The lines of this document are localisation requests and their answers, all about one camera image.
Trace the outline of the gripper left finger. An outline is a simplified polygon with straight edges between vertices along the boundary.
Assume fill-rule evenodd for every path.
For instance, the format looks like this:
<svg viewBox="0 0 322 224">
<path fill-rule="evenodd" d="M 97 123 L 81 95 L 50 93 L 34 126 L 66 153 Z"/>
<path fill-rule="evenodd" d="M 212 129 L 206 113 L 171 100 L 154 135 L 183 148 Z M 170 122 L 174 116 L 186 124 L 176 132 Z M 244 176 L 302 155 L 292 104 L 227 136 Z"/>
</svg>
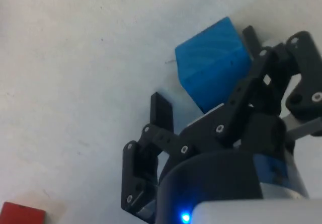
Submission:
<svg viewBox="0 0 322 224">
<path fill-rule="evenodd" d="M 149 123 L 138 141 L 130 141 L 122 157 L 122 209 L 137 218 L 156 216 L 159 187 L 158 157 L 165 152 L 173 168 L 196 153 L 195 148 L 174 134 L 173 107 L 160 93 L 150 97 Z"/>
</svg>

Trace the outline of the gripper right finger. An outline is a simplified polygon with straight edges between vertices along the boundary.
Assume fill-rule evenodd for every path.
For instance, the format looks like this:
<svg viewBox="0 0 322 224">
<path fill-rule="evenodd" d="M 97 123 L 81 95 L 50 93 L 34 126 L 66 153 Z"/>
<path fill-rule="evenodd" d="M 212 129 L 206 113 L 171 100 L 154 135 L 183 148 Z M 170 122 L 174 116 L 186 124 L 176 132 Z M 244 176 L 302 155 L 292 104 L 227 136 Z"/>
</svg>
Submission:
<svg viewBox="0 0 322 224">
<path fill-rule="evenodd" d="M 321 55 L 311 34 L 297 32 L 274 47 L 263 47 L 252 26 L 243 37 L 253 64 L 219 111 L 218 142 L 280 148 L 321 136 Z"/>
</svg>

